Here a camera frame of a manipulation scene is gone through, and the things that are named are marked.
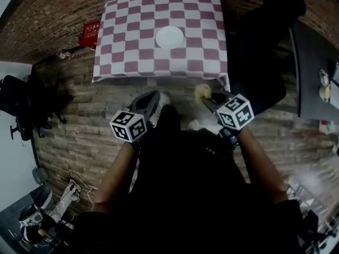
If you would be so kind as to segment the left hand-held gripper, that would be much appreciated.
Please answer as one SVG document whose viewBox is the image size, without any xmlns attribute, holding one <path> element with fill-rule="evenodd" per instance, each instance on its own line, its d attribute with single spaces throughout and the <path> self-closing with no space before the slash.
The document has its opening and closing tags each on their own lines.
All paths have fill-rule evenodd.
<svg viewBox="0 0 339 254">
<path fill-rule="evenodd" d="M 136 97 L 124 110 L 118 110 L 110 121 L 115 137 L 133 143 L 143 136 L 159 101 L 160 92 L 154 90 Z"/>
</svg>

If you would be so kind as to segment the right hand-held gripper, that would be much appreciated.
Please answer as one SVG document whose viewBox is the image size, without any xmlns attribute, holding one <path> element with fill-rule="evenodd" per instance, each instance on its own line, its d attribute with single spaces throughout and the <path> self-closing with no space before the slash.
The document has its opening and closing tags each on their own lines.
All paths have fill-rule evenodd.
<svg viewBox="0 0 339 254">
<path fill-rule="evenodd" d="M 222 126 L 221 132 L 227 130 L 235 138 L 254 120 L 250 101 L 241 94 L 234 95 L 225 90 L 215 90 L 209 98 L 201 97 L 201 102 Z"/>
</svg>

